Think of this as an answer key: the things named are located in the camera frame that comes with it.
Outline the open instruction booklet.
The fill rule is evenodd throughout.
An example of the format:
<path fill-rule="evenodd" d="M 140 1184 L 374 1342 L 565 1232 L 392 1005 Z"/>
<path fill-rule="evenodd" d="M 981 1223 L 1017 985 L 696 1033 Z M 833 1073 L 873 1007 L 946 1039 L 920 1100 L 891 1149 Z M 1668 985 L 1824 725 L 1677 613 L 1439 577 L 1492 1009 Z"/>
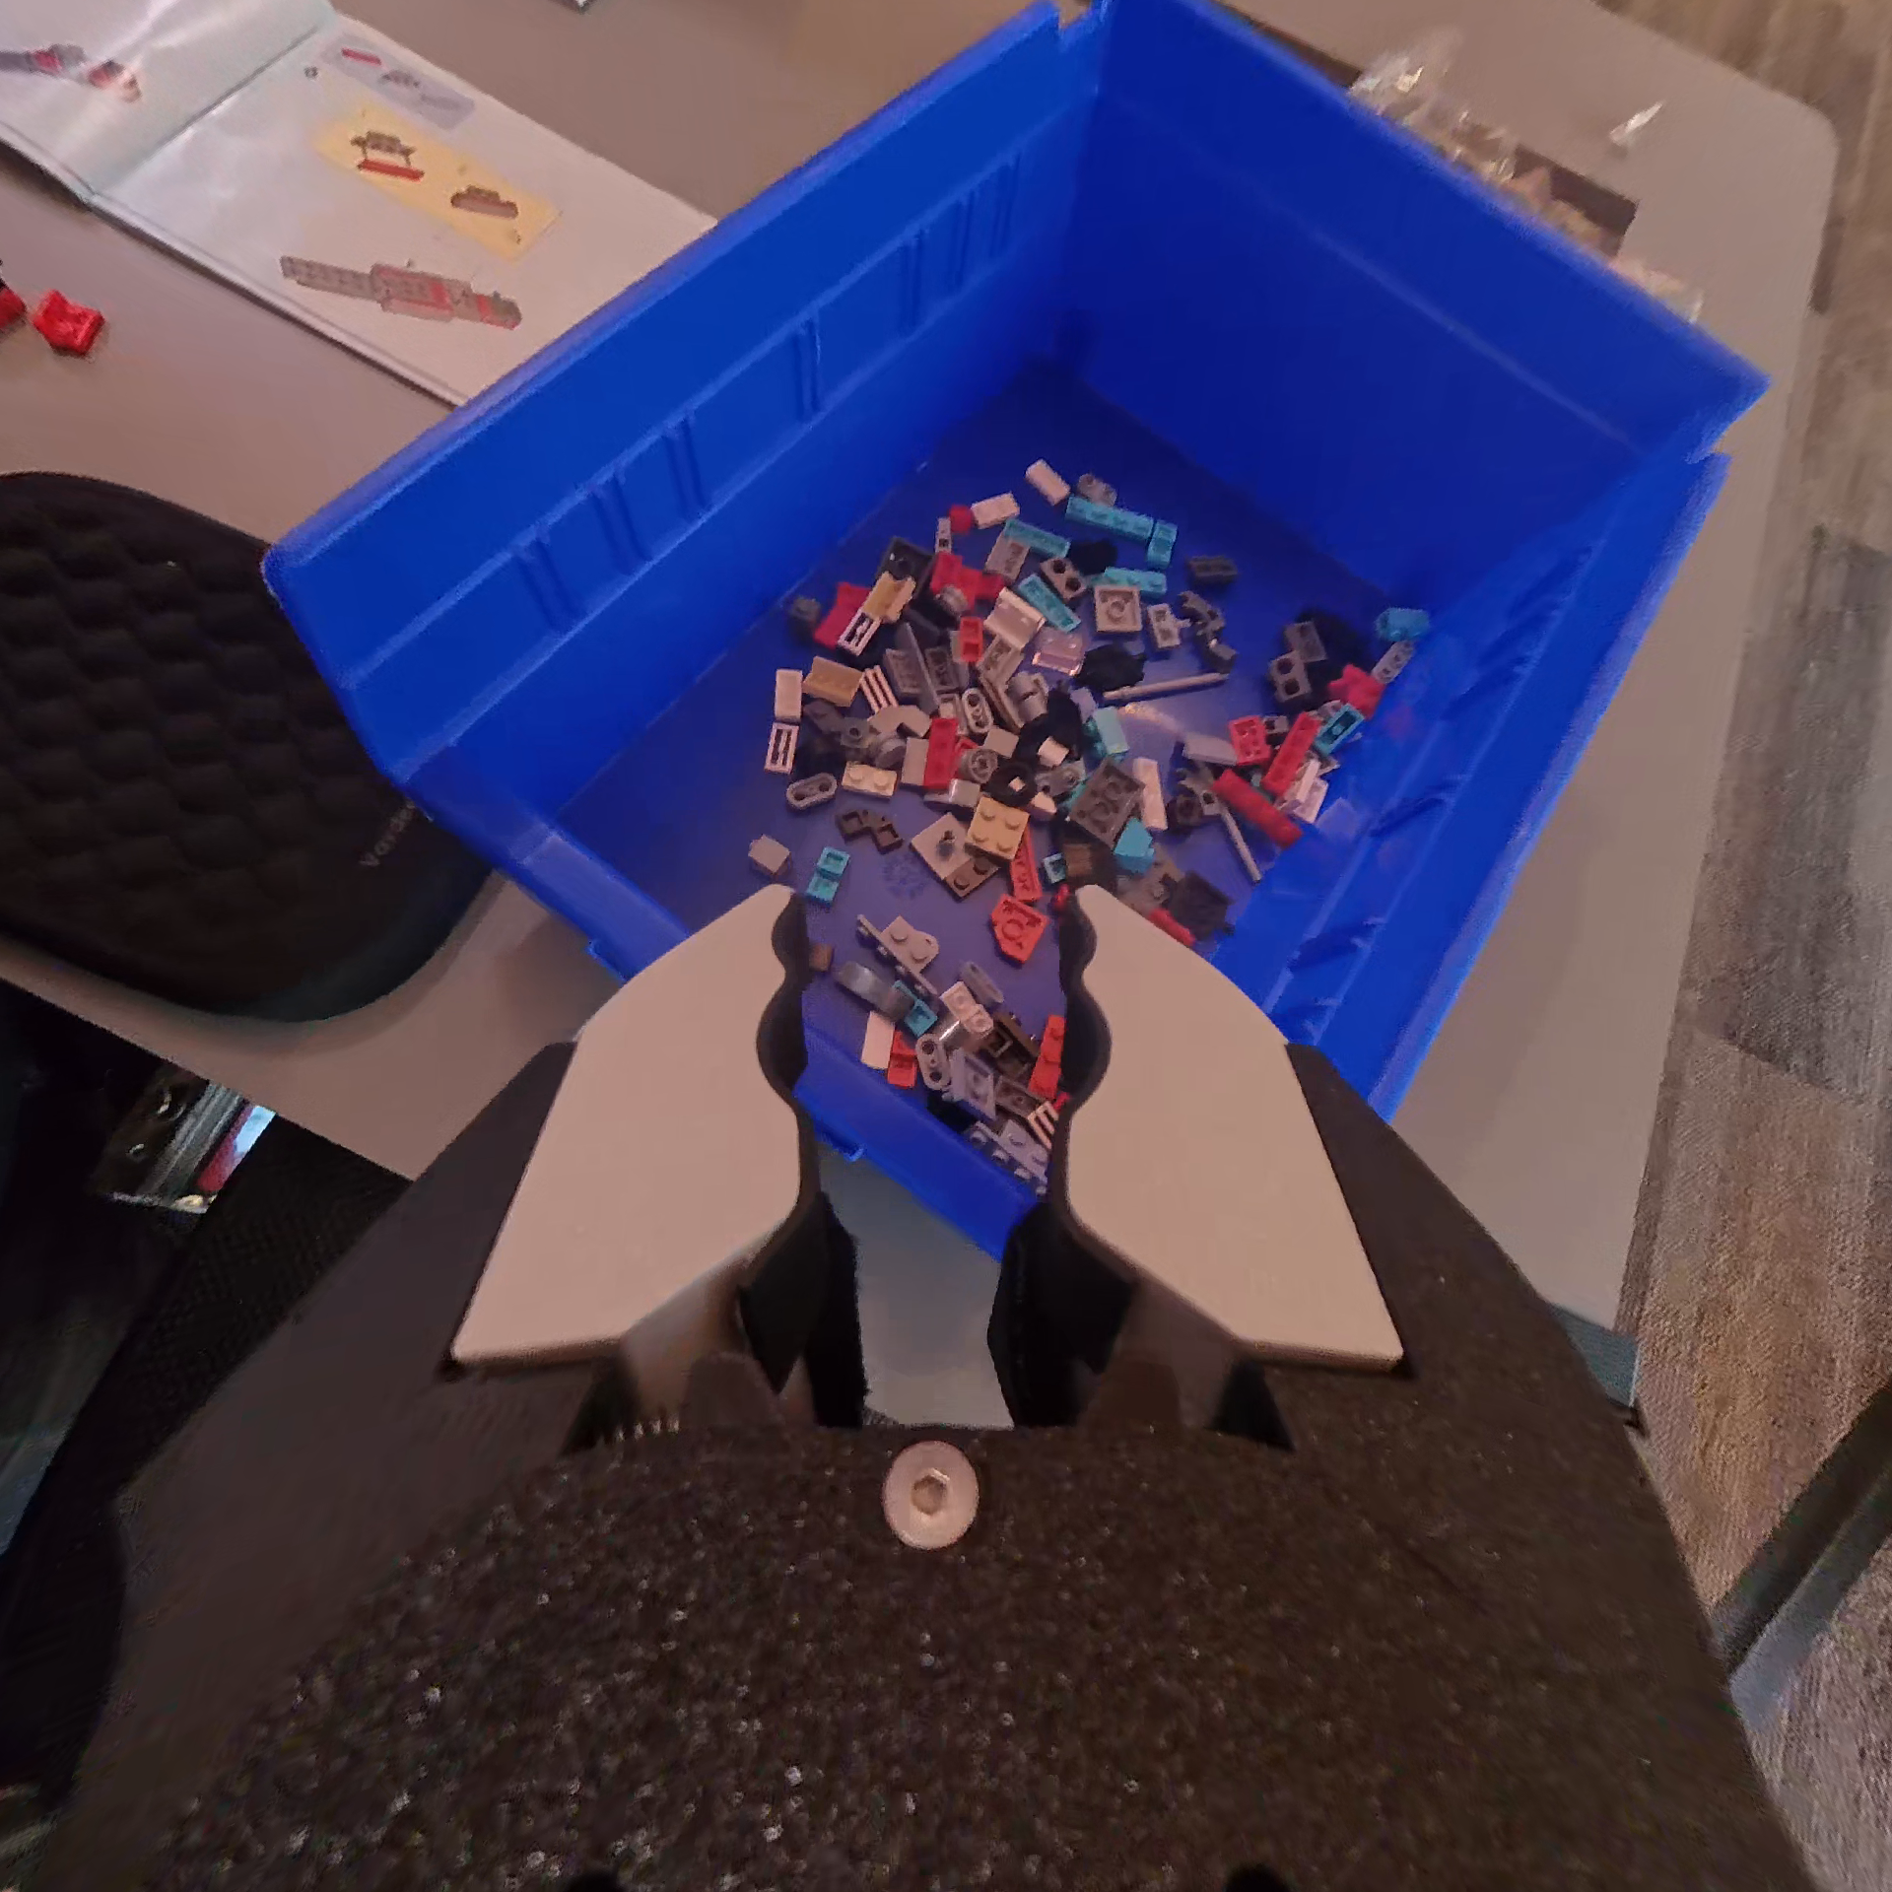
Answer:
<path fill-rule="evenodd" d="M 5 3 L 5 146 L 464 405 L 713 219 L 324 3 Z"/>

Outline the black mesh pad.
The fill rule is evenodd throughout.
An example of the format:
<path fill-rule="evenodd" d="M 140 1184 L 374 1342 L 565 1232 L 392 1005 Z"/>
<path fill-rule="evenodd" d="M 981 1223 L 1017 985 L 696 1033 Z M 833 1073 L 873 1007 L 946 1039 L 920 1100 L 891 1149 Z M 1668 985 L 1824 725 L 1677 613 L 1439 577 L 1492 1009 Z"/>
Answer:
<path fill-rule="evenodd" d="M 412 977 L 489 865 L 381 774 L 264 556 L 137 488 L 1 478 L 1 932 L 320 1023 Z"/>

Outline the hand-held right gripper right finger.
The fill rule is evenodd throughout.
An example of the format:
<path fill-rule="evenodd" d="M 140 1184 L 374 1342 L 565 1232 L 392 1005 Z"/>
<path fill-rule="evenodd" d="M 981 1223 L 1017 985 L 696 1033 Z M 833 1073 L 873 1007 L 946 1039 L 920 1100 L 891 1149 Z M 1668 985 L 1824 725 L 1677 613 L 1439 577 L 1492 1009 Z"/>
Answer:
<path fill-rule="evenodd" d="M 987 1350 L 1017 1427 L 1160 1386 L 1187 1427 L 1277 1432 L 1268 1365 L 1386 1374 L 1402 1337 L 1291 1044 L 1117 895 L 1059 922 L 1046 1186 L 1009 1232 Z"/>

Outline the clear plastic bags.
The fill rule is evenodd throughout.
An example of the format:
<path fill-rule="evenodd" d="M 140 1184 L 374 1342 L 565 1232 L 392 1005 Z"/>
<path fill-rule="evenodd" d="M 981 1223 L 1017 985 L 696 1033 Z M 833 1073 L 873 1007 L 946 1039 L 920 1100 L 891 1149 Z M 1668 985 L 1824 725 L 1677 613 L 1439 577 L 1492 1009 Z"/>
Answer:
<path fill-rule="evenodd" d="M 1467 106 L 1451 81 L 1460 47 L 1460 30 L 1429 30 L 1360 66 L 1347 90 L 1363 107 L 1419 137 L 1451 167 L 1480 178 L 1522 213 L 1594 255 L 1672 315 L 1696 321 L 1703 291 L 1625 247 L 1640 202 Z"/>

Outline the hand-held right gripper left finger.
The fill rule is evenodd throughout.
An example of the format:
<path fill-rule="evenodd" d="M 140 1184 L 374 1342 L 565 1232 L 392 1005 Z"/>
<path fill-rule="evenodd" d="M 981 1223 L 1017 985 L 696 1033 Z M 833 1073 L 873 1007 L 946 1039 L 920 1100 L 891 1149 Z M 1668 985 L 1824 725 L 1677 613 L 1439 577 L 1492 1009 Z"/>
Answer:
<path fill-rule="evenodd" d="M 814 1422 L 860 1425 L 856 1247 L 794 1097 L 809 952 L 801 898 L 771 883 L 583 1025 L 455 1365 L 609 1357 L 644 1417 L 742 1344 L 771 1397 L 804 1378 Z"/>

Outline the pile of small toy bricks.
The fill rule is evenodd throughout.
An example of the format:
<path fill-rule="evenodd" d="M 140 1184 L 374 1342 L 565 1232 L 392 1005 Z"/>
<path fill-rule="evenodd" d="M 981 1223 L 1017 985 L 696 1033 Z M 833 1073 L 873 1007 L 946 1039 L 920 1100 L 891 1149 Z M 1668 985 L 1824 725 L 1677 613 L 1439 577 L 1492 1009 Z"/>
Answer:
<path fill-rule="evenodd" d="M 830 812 L 809 904 L 830 913 L 851 844 L 896 879 L 987 900 L 987 952 L 1025 970 L 1053 914 L 1100 886 L 1178 943 L 1216 950 L 1288 848 L 1340 811 L 1434 616 L 1286 613 L 1258 667 L 1231 645 L 1246 568 L 1178 547 L 1095 470 L 1035 456 L 952 502 L 930 541 L 784 600 L 762 772 L 786 816 Z"/>

